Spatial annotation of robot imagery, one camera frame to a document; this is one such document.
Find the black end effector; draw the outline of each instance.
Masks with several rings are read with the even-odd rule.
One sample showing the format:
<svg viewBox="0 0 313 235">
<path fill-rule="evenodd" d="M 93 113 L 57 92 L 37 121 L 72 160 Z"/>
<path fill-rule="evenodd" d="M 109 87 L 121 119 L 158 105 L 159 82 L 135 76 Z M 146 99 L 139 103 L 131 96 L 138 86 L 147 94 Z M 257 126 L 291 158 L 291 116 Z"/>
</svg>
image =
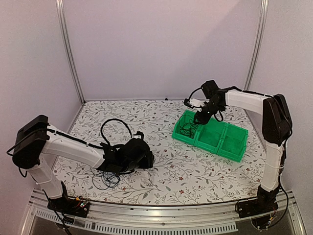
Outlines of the black end effector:
<svg viewBox="0 0 313 235">
<path fill-rule="evenodd" d="M 153 167 L 154 155 L 143 139 L 132 138 L 126 144 L 110 146 L 101 143 L 105 160 L 97 170 L 123 174 L 134 169 L 149 169 Z"/>
<path fill-rule="evenodd" d="M 226 110 L 225 93 L 227 90 L 221 90 L 214 80 L 206 81 L 202 84 L 201 90 L 205 98 L 210 99 L 210 101 L 206 102 L 205 105 L 201 107 L 201 111 L 196 112 L 194 123 L 205 125 L 217 112 Z"/>
</svg>

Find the white arm segment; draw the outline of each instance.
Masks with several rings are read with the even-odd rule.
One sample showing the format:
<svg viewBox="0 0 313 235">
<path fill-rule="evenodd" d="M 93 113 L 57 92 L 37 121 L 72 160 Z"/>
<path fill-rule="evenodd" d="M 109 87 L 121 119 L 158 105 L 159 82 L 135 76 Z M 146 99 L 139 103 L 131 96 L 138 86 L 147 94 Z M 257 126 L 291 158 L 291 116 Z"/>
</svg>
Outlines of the white arm segment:
<svg viewBox="0 0 313 235">
<path fill-rule="evenodd" d="M 48 129 L 62 132 L 52 125 L 48 126 Z M 47 165 L 45 158 L 58 155 L 98 168 L 104 162 L 104 152 L 49 131 L 47 131 L 47 135 L 49 140 L 46 141 L 39 156 L 40 165 L 35 165 L 27 172 L 33 177 L 36 184 L 45 190 L 49 198 L 56 199 L 62 196 L 62 185 Z"/>
<path fill-rule="evenodd" d="M 268 97 L 238 91 L 225 94 L 226 105 L 238 107 L 263 115 L 263 100 Z"/>
<path fill-rule="evenodd" d="M 35 180 L 36 184 L 45 190 L 49 198 L 56 199 L 62 196 L 63 190 L 61 182 L 55 177 L 45 161 L 45 157 L 49 157 L 48 155 L 41 153 L 39 156 L 40 165 L 35 165 L 28 169 L 27 172 Z"/>
<path fill-rule="evenodd" d="M 62 132 L 52 125 L 48 126 L 48 129 Z M 47 131 L 47 135 L 50 139 L 45 143 L 42 153 L 69 158 L 90 165 L 93 168 L 98 168 L 104 161 L 104 152 L 101 149 L 87 146 L 49 131 Z"/>
<path fill-rule="evenodd" d="M 249 110 L 263 115 L 263 100 L 266 96 L 249 94 L 238 91 L 228 91 L 225 94 L 226 105 Z M 204 102 L 197 99 L 190 99 L 190 104 L 195 107 L 204 106 Z M 266 142 L 266 162 L 261 181 L 261 187 L 270 192 L 278 187 L 278 175 L 280 162 L 283 156 L 283 145 Z"/>
</svg>

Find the aluminum frame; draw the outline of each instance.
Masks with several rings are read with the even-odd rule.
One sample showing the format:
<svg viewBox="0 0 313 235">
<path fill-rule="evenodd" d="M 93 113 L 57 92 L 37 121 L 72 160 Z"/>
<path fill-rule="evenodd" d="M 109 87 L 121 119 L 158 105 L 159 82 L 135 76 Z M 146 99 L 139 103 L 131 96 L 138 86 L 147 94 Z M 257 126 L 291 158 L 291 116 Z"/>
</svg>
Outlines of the aluminum frame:
<svg viewBox="0 0 313 235">
<path fill-rule="evenodd" d="M 291 190 L 287 193 L 288 213 L 293 218 L 294 231 L 297 235 L 305 235 L 294 195 Z M 287 203 L 285 194 L 279 192 L 276 199 L 278 211 L 283 211 Z M 47 203 L 44 193 L 35 189 L 28 204 L 28 214 L 21 235 L 30 234 L 35 216 L 60 223 L 53 211 L 46 208 Z M 204 234 L 203 231 L 206 229 L 221 229 L 233 225 L 234 232 L 237 230 L 236 222 L 250 219 L 250 217 L 239 218 L 234 211 L 235 204 L 236 201 L 187 206 L 139 206 L 91 201 L 87 218 L 76 217 L 73 227 L 105 234 L 119 234 L 118 231 L 130 230 L 133 234 L 142 235 L 148 234 L 149 231 L 156 235 L 179 235 L 180 231 L 193 231 L 193 234 L 197 235 Z"/>
<path fill-rule="evenodd" d="M 262 43 L 262 38 L 263 38 L 263 34 L 264 34 L 267 14 L 268 14 L 268 0 L 262 0 L 259 25 L 258 25 L 257 34 L 256 34 L 256 40 L 255 40 L 254 50 L 253 50 L 252 59 L 251 59 L 251 63 L 249 66 L 248 76 L 246 78 L 244 90 L 249 90 L 251 83 L 252 83 L 256 63 L 257 63 L 260 48 L 261 48 L 261 43 Z"/>
<path fill-rule="evenodd" d="M 74 86 L 75 86 L 79 101 L 81 102 L 81 104 L 84 104 L 85 98 L 84 98 L 83 90 L 82 90 L 82 87 L 80 85 L 80 81 L 78 78 L 72 49 L 69 43 L 69 36 L 68 36 L 68 31 L 67 31 L 67 23 L 66 23 L 66 18 L 65 18 L 63 0 L 56 0 L 56 5 L 57 5 L 57 12 L 58 12 L 58 17 L 59 17 L 61 34 L 63 38 L 65 52 L 67 55 L 68 65 L 70 68 L 70 72 L 73 78 Z"/>
</svg>

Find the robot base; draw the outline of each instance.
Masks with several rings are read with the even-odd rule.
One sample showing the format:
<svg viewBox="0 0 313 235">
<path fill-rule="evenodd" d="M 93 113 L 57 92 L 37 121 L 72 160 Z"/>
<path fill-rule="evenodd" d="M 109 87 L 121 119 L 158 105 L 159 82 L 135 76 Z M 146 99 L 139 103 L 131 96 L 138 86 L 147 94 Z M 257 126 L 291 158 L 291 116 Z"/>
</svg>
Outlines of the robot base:
<svg viewBox="0 0 313 235">
<path fill-rule="evenodd" d="M 257 199 L 239 202 L 236 206 L 236 210 L 238 211 L 239 218 L 245 218 L 249 216 L 254 216 L 258 214 L 267 213 L 273 210 L 277 210 L 278 205 L 276 201 L 272 201 L 267 204 L 265 207 L 260 208 Z"/>
<path fill-rule="evenodd" d="M 87 218 L 90 200 L 89 199 L 70 199 L 67 196 L 67 189 L 63 182 L 61 182 L 63 188 L 62 197 L 56 199 L 49 199 L 48 209 L 61 212 L 62 214 L 70 214 L 78 217 Z"/>
</svg>

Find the floral tablecloth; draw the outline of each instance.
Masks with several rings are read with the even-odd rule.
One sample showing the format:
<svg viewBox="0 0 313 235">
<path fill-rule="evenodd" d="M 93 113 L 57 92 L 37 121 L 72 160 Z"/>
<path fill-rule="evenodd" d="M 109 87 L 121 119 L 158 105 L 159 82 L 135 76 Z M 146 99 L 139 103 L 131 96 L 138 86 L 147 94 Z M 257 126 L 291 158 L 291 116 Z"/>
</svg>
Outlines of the floral tablecloth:
<svg viewBox="0 0 313 235">
<path fill-rule="evenodd" d="M 121 176 L 118 186 L 108 190 L 97 189 L 91 180 L 95 170 L 80 162 L 59 157 L 54 173 L 66 184 L 69 195 L 116 203 L 202 204 L 255 196 L 265 152 L 244 110 L 228 107 L 224 112 L 225 121 L 249 131 L 245 155 L 237 163 L 172 139 L 175 123 L 185 109 L 182 101 L 87 102 L 72 135 L 100 143 L 101 124 L 109 118 L 122 119 L 133 133 L 145 134 L 155 156 L 154 168 Z M 111 144 L 126 143 L 130 138 L 119 122 L 109 122 L 105 135 Z"/>
</svg>

